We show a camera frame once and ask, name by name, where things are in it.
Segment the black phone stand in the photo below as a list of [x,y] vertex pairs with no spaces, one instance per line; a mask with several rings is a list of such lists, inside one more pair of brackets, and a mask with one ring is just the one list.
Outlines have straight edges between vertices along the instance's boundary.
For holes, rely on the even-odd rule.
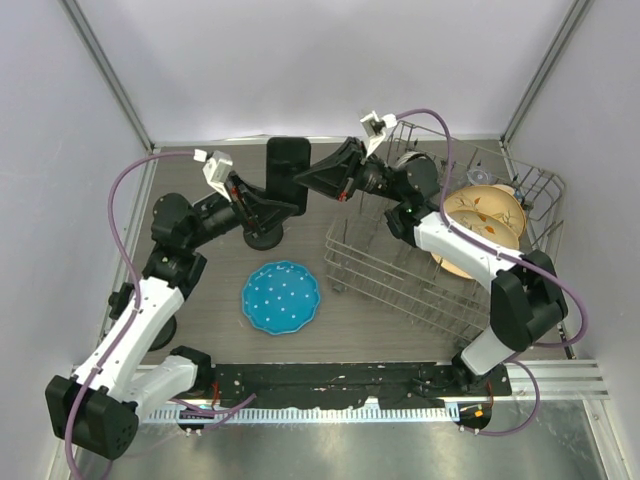
[[258,235],[250,231],[243,232],[247,246],[257,251],[267,251],[277,247],[284,238],[284,227],[279,225],[266,234]]

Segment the black smartphone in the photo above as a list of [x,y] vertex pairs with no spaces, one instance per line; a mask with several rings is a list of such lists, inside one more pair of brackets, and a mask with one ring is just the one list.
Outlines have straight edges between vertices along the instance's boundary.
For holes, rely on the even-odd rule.
[[310,168],[311,143],[304,137],[272,137],[266,143],[266,194],[297,207],[295,216],[306,213],[308,189],[294,177]]

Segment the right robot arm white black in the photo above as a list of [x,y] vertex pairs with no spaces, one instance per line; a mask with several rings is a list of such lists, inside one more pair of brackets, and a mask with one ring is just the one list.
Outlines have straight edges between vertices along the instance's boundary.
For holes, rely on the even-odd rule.
[[294,175],[296,184],[338,201],[357,191],[395,201],[385,218],[392,235],[460,267],[490,295],[489,324],[452,359],[457,391],[472,395],[500,364],[533,346],[568,314],[550,257],[524,254],[463,227],[433,203],[444,193],[433,159],[414,154],[390,166],[348,138],[333,154]]

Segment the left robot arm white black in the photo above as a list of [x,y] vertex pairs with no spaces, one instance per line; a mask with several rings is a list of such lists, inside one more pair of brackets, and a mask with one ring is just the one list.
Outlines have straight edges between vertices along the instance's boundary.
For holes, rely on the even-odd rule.
[[156,201],[154,248],[142,272],[132,272],[111,295],[112,329],[69,377],[56,375],[45,389],[52,428],[69,461],[75,447],[116,460],[157,407],[183,393],[200,399],[211,391],[211,357],[190,347],[174,348],[141,377],[134,373],[163,331],[176,328],[175,314],[207,263],[198,248],[237,227],[274,247],[284,221],[303,214],[307,198],[307,189],[289,178],[276,177],[259,188],[231,173],[222,192],[196,203],[179,193]]

